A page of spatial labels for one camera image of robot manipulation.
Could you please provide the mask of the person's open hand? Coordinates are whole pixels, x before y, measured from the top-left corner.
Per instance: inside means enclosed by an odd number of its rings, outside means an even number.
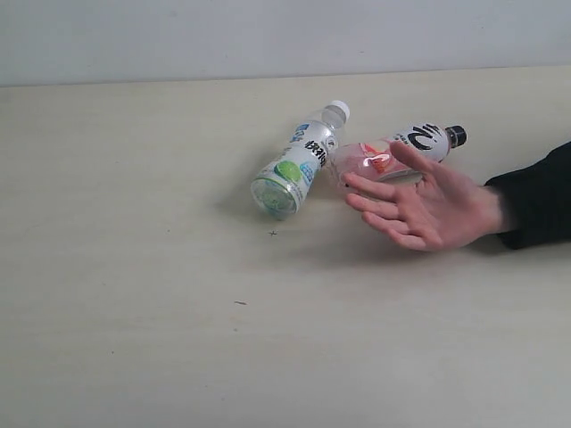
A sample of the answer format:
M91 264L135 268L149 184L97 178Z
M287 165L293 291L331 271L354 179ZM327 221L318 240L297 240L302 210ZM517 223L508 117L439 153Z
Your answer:
M508 232L514 220L501 193L429 160L405 144L392 155L422 175L414 185L378 183L343 175L351 191L346 203L372 228L413 251L445 251L486 235Z

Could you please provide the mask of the black sleeved forearm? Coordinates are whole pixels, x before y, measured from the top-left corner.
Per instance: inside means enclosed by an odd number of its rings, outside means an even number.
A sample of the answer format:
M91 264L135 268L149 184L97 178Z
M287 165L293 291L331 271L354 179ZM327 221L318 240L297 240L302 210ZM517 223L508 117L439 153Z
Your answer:
M499 192L511 226L498 233L511 250L570 240L570 144L535 164L493 177L487 186Z

